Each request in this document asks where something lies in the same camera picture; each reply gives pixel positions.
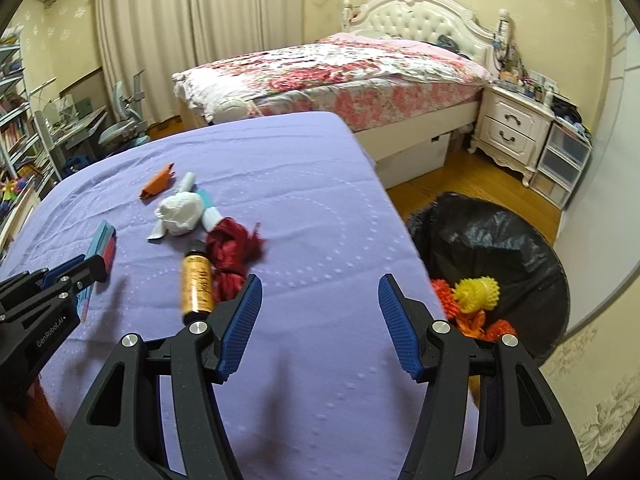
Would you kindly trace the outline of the blue red flat pack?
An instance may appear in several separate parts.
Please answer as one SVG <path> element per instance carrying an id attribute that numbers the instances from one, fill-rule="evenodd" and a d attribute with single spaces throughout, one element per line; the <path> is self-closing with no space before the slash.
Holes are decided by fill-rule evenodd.
<path id="1" fill-rule="evenodd" d="M 116 229 L 111 225 L 111 223 L 103 220 L 96 229 L 96 232 L 94 232 L 86 258 L 101 256 L 104 260 L 106 273 L 110 273 L 115 255 L 115 248 Z M 92 291 L 93 286 L 89 285 L 77 295 L 77 311 L 81 323 L 86 320 Z"/>

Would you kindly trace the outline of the dark red yarn bundle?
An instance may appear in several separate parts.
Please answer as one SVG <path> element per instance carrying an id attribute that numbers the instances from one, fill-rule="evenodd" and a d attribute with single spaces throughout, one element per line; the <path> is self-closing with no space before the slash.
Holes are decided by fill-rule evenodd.
<path id="1" fill-rule="evenodd" d="M 229 301 L 242 289 L 250 266 L 264 255 L 259 224 L 249 231 L 231 217 L 220 220 L 207 234 L 206 254 L 214 269 L 216 303 Z"/>

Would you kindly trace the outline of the grey study desk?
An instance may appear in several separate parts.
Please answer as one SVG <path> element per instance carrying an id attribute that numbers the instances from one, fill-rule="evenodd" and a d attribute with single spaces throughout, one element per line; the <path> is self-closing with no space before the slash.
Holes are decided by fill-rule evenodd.
<path id="1" fill-rule="evenodd" d="M 94 108 L 89 98 L 76 103 L 69 93 L 35 110 L 37 132 L 58 171 L 78 148 L 96 157 L 90 139 L 103 127 L 107 112 L 106 105 Z"/>

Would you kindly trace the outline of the purple bed sheet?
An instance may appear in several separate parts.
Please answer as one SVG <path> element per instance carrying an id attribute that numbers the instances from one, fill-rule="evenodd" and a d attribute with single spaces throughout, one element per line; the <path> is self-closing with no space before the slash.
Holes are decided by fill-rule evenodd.
<path id="1" fill-rule="evenodd" d="M 303 113 L 192 130 L 97 162 L 58 184 L 12 243 L 1 273 L 84 252 L 116 229 L 110 281 L 40 382 L 69 425 L 121 336 L 180 330 L 186 237 L 148 237 L 142 186 L 163 166 L 194 174 L 221 214 L 257 230 L 264 300 L 239 370 L 216 390 L 247 479 L 393 479 L 425 389 L 398 362 L 378 307 L 393 274 L 435 318 L 442 308 L 399 214 L 344 122 Z"/>

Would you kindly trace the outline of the clear plastic drawer unit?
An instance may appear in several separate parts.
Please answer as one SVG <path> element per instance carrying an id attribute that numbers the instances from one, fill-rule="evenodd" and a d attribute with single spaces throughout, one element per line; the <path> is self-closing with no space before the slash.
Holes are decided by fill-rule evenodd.
<path id="1" fill-rule="evenodd" d="M 585 131 L 564 119 L 552 122 L 530 188 L 563 210 L 588 165 L 592 146 Z"/>

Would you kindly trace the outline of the orange folded paper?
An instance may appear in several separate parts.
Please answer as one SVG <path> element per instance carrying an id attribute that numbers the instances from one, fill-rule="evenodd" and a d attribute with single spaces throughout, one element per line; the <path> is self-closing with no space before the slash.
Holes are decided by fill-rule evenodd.
<path id="1" fill-rule="evenodd" d="M 174 164 L 168 164 L 154 174 L 154 176 L 143 185 L 139 194 L 140 200 L 149 200 L 169 188 L 175 179 Z"/>

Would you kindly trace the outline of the white bookshelf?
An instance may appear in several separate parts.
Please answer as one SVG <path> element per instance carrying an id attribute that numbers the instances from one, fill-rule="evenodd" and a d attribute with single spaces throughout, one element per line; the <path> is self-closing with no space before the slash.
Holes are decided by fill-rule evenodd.
<path id="1" fill-rule="evenodd" d="M 30 184 L 42 197 L 61 180 L 52 144 L 44 138 L 44 125 L 32 106 L 36 92 L 26 79 L 23 29 L 8 27 L 1 35 L 1 219 Z"/>

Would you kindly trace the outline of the yellow mesh sponge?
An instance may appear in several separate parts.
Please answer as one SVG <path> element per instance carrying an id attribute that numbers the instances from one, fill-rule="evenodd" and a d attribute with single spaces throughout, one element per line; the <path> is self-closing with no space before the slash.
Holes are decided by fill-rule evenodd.
<path id="1" fill-rule="evenodd" d="M 465 278 L 452 290 L 452 296 L 464 314 L 471 314 L 479 310 L 494 310 L 497 307 L 499 295 L 498 282 L 489 276 Z"/>

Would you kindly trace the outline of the white tissue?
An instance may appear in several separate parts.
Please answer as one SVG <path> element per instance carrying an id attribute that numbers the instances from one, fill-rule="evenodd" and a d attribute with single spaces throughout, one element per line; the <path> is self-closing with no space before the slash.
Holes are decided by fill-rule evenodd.
<path id="1" fill-rule="evenodd" d="M 154 214 L 160 222 L 160 236 L 186 235 L 201 220 L 203 204 L 198 194 L 180 192 L 162 200 Z"/>

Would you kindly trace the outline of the black trash bag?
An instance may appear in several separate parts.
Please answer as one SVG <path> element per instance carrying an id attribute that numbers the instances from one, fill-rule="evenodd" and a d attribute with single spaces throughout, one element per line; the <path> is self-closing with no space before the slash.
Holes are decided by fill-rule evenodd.
<path id="1" fill-rule="evenodd" d="M 506 207 L 454 192 L 410 214 L 406 227 L 430 278 L 496 280 L 487 322 L 509 322 L 536 364 L 548 360 L 567 329 L 570 288 L 541 232 Z"/>

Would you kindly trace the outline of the red mesh ball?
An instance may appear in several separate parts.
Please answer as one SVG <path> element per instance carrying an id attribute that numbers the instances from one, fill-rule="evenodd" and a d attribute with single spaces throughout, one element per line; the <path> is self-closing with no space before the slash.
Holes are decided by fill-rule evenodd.
<path id="1" fill-rule="evenodd" d="M 451 287 L 445 280 L 431 280 L 431 285 L 442 305 L 446 319 L 454 322 L 454 325 L 464 336 L 494 342 L 503 335 L 516 335 L 516 330 L 506 320 L 499 318 L 495 322 L 487 323 L 487 313 L 493 310 L 479 310 L 471 314 L 462 313 L 457 301 L 452 296 L 454 287 Z"/>

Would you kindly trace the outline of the floral pink quilt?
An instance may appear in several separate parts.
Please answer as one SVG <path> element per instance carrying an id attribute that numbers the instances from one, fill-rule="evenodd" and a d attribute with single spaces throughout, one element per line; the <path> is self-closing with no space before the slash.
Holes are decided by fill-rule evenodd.
<path id="1" fill-rule="evenodd" d="M 349 32 L 172 76 L 176 97 L 209 124 L 330 112 L 353 132 L 472 102 L 489 81 L 482 64 L 441 47 Z"/>

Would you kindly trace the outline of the grey desk chair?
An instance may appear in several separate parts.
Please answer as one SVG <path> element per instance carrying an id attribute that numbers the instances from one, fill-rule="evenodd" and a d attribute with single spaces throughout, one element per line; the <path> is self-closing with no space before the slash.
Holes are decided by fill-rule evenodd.
<path id="1" fill-rule="evenodd" d="M 145 98 L 142 89 L 143 73 L 144 70 L 140 70 L 134 74 L 134 90 L 131 96 L 125 96 L 121 80 L 114 84 L 112 105 L 116 122 L 106 128 L 99 137 L 99 146 L 110 153 L 127 151 L 151 141 L 146 134 L 148 123 L 144 120 L 142 110 L 142 101 Z"/>

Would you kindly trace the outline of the beige curtains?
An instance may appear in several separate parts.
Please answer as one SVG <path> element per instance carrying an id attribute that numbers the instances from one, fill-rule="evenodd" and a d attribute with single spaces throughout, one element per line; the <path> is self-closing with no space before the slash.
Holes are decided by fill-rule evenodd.
<path id="1" fill-rule="evenodd" d="M 178 115 L 172 75 L 221 58 L 301 44 L 304 0 L 96 0 L 109 86 L 142 76 L 143 115 Z"/>

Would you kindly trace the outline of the white nightstand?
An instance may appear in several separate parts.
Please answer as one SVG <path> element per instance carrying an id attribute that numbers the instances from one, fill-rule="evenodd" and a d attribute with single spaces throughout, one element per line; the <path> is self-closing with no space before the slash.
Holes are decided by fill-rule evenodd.
<path id="1" fill-rule="evenodd" d="M 481 150 L 496 165 L 518 172 L 528 188 L 553 119 L 549 107 L 490 84 L 483 90 L 468 152 Z"/>

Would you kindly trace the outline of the amber bottle yellow label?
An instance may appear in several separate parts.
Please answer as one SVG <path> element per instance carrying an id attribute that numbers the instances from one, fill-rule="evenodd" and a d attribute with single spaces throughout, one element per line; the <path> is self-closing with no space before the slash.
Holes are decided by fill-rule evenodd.
<path id="1" fill-rule="evenodd" d="M 205 320 L 215 309 L 212 264 L 206 244 L 192 240 L 182 259 L 181 316 L 184 325 Z"/>

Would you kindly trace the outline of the white green tube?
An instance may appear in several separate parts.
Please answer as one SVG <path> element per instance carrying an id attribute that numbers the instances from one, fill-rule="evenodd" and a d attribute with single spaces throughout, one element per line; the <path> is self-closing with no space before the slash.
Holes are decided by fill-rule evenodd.
<path id="1" fill-rule="evenodd" d="M 167 233 L 180 236 L 191 232 L 202 213 L 201 200 L 191 192 L 195 176 L 187 172 L 174 194 L 164 198 L 156 208 L 156 222 L 147 240 L 160 240 Z"/>

